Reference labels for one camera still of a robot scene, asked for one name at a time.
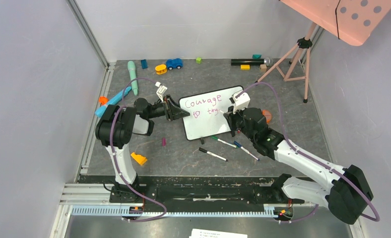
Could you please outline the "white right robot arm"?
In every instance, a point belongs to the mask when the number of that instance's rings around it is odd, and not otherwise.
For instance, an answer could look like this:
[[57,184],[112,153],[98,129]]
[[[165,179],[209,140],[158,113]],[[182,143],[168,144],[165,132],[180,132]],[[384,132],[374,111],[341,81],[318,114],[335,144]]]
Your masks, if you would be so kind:
[[363,171],[350,165],[348,168],[328,162],[308,151],[303,151],[290,139],[269,128],[258,108],[224,113],[231,133],[239,130],[261,155],[289,165],[310,178],[309,181],[282,174],[274,183],[272,197],[277,202],[299,199],[327,208],[342,222],[353,225],[364,217],[365,208],[373,194]]

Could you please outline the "white whiteboard black frame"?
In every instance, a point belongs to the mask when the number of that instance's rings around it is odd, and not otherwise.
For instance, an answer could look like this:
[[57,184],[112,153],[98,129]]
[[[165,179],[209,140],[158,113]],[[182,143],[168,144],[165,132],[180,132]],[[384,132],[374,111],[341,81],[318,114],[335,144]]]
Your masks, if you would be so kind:
[[219,110],[227,112],[232,106],[231,96],[243,89],[238,85],[180,98],[180,107],[190,113],[183,118],[186,139],[192,141],[229,132],[229,125]]

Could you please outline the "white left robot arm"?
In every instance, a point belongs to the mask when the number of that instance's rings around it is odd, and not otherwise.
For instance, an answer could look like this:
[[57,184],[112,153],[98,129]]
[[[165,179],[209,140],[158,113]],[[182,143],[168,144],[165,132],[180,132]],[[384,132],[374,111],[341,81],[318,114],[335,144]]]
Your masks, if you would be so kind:
[[129,202],[135,202],[141,196],[138,176],[131,162],[131,137],[134,134],[150,136],[155,125],[153,118],[165,117],[167,121],[173,121],[188,116],[190,113],[182,109],[170,95],[153,104],[145,98],[138,98],[132,107],[106,107],[96,125],[95,136],[109,152],[115,169],[115,181],[111,188],[113,196],[123,196]]

